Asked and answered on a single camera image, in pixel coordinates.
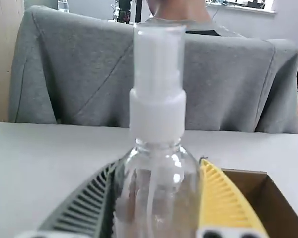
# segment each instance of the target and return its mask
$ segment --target cardboard box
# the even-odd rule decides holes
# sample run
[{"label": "cardboard box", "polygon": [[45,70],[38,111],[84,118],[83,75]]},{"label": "cardboard box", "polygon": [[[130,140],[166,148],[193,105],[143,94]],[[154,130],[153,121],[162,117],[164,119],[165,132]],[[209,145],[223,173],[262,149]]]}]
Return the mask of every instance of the cardboard box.
[{"label": "cardboard box", "polygon": [[267,173],[223,171],[252,205],[270,238],[298,238],[298,216]]}]

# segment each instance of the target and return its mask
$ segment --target white table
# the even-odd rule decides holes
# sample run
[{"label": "white table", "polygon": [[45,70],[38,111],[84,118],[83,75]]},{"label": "white table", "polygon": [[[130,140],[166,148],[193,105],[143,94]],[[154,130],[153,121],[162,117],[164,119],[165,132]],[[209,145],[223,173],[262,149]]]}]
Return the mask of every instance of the white table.
[{"label": "white table", "polygon": [[[85,179],[132,146],[127,129],[0,123],[0,238],[36,229]],[[267,171],[298,214],[298,135],[188,131],[223,168]]]}]

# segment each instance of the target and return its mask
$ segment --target white wall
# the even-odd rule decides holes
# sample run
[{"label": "white wall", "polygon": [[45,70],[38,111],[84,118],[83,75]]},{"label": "white wall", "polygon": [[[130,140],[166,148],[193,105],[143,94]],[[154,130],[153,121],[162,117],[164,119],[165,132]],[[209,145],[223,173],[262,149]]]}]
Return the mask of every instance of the white wall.
[{"label": "white wall", "polygon": [[0,0],[0,121],[7,119],[10,72],[23,0]]},{"label": "white wall", "polygon": [[[275,0],[275,15],[220,8],[214,21],[246,37],[291,39],[298,44],[298,0]],[[216,7],[209,7],[210,16]]]},{"label": "white wall", "polygon": [[[142,21],[148,19],[150,15],[146,1],[143,1]],[[112,2],[113,0],[69,0],[71,12],[100,19],[111,19]],[[208,8],[211,17],[217,9],[213,6]],[[222,7],[214,17],[214,21],[246,37],[286,38],[298,44],[298,0],[275,0],[273,10],[277,12],[275,15],[266,15]],[[132,21],[135,19],[134,11],[135,8],[132,7]]]},{"label": "white wall", "polygon": [[113,10],[110,5],[114,2],[114,0],[68,0],[71,13],[103,20],[113,18]]}]

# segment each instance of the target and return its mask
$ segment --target spray bottle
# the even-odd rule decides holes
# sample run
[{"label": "spray bottle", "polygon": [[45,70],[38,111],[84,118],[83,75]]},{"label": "spray bottle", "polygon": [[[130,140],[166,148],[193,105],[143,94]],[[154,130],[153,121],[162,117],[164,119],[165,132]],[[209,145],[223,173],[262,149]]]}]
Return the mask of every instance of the spray bottle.
[{"label": "spray bottle", "polygon": [[115,174],[117,238],[193,238],[200,201],[199,164],[180,144],[183,26],[134,27],[130,133],[134,148]]}]

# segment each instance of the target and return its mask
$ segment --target gray chair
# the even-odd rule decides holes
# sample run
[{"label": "gray chair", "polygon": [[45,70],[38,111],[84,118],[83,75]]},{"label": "gray chair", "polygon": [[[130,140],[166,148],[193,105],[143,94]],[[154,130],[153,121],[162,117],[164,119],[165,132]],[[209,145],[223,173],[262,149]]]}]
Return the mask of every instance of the gray chair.
[{"label": "gray chair", "polygon": [[24,0],[24,8],[27,10],[31,6],[46,6],[51,9],[58,9],[58,1],[57,0]]},{"label": "gray chair", "polygon": [[[19,29],[9,121],[129,126],[133,28],[27,10]],[[286,40],[186,35],[186,129],[298,133],[298,48]]]}]

